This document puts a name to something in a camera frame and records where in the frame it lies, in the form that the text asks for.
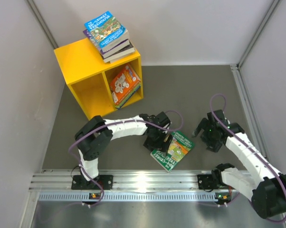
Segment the dark brown paperback book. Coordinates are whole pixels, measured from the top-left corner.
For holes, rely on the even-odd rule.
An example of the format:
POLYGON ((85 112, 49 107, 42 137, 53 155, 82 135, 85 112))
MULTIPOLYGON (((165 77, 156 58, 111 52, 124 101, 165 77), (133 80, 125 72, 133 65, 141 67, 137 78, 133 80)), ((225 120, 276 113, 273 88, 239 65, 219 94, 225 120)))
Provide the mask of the dark brown paperback book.
POLYGON ((133 44, 130 42, 130 44, 124 48, 122 48, 121 50, 117 51, 116 53, 108 56, 108 57, 104 57, 101 56, 102 60, 105 63, 108 63, 109 61, 122 57, 122 56, 128 56, 130 54, 132 54, 133 52, 135 52, 135 47, 133 46, 133 44))

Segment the light blue 26-storey treehouse book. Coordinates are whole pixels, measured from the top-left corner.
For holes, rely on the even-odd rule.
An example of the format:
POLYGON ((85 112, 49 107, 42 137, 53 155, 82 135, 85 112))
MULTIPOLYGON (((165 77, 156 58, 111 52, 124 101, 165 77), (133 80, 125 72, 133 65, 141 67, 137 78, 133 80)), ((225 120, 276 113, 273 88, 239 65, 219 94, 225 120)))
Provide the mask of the light blue 26-storey treehouse book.
POLYGON ((101 47, 107 46, 114 41, 123 41, 130 38, 128 30, 110 11, 106 11, 86 22, 84 26, 101 47))

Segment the orange cartoon paperback book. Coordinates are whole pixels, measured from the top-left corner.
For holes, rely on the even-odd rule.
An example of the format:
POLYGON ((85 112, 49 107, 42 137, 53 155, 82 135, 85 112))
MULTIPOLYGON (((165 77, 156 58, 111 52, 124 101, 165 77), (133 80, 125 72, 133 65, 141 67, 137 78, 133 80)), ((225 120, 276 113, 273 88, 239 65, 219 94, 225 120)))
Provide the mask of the orange cartoon paperback book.
POLYGON ((127 91, 129 91, 139 83, 141 84, 141 79, 135 72, 133 67, 130 64, 124 65, 122 70, 109 84, 114 105, 118 101, 118 99, 121 99, 121 97, 127 91))

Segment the dark green treehouse book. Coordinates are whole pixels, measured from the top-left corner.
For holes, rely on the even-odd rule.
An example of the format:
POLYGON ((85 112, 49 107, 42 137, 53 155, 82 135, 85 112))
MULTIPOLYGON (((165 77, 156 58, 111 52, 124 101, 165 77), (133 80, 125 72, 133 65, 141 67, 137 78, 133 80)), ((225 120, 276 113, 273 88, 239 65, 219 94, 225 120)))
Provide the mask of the dark green treehouse book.
POLYGON ((171 172, 180 161, 191 151, 195 144, 182 132, 171 133, 172 141, 167 153, 154 150, 150 156, 167 172, 171 172))

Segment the blue 91-storey treehouse book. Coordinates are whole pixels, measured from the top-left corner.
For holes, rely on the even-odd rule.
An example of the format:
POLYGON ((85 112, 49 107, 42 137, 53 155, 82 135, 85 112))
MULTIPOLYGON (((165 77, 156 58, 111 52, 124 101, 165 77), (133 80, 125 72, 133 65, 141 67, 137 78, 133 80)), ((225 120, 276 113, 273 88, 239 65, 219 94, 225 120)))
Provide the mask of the blue 91-storey treehouse book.
POLYGON ((124 106, 133 104, 141 99, 142 99, 141 88, 138 87, 137 89, 133 89, 132 91, 130 91, 125 99, 123 99, 119 104, 115 104, 114 106, 116 109, 121 109, 124 106))

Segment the lime green cartoon book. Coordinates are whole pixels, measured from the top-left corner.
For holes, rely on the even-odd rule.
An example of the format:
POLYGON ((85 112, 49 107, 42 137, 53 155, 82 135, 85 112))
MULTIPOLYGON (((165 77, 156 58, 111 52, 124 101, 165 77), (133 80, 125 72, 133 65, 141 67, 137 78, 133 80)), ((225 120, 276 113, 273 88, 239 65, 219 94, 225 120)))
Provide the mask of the lime green cartoon book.
POLYGON ((138 85, 136 85, 135 87, 133 87, 132 89, 130 89, 129 91, 127 91, 122 97, 121 99, 118 99, 118 101, 115 103, 115 107, 117 109, 120 109, 122 106, 124 106, 124 104, 131 98, 131 96, 133 94, 136 93, 136 91, 138 89, 140 89, 141 84, 139 83, 138 85))

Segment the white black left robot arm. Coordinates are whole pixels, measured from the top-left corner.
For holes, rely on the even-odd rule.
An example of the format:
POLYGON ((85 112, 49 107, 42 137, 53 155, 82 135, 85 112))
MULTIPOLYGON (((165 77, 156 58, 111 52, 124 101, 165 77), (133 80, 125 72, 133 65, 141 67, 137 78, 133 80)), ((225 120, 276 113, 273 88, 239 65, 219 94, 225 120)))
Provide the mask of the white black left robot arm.
POLYGON ((108 120, 101 116, 93 117, 75 135, 80 156, 80 177, 83 185, 92 189, 98 184, 98 158, 115 139, 127 136, 146 136, 143 146, 167 153, 172 136, 168 135, 171 121, 165 112, 158 115, 140 114, 120 120, 108 120))

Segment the purple 52-storey treehouse book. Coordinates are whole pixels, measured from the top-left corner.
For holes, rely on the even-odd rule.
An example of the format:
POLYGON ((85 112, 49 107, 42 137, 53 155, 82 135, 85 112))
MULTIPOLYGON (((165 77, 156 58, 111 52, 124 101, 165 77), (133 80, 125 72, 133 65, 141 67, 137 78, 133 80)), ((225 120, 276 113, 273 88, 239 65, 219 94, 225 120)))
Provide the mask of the purple 52-storey treehouse book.
POLYGON ((129 41, 129 39, 117 42, 114 41, 107 46, 101 47, 101 45, 94 40, 93 35, 87 29, 83 30, 83 34, 95 46, 95 48, 98 50, 103 59, 108 58, 111 55, 114 55, 131 47, 131 42, 129 41))

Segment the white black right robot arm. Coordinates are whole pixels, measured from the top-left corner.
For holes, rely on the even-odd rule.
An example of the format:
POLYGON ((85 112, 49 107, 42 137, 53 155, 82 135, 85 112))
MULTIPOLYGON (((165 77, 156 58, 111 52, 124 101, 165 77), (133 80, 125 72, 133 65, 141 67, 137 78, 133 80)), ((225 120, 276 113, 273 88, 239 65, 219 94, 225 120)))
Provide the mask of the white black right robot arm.
POLYGON ((238 123, 231 123, 222 110, 209 112, 193 136, 200 136, 211 152, 218 152, 225 146, 249 172, 246 176, 230 163, 219 164, 211 171, 211 178, 202 180, 200 189, 230 186, 249 200, 261 218, 286 214, 286 174, 262 156, 238 123))

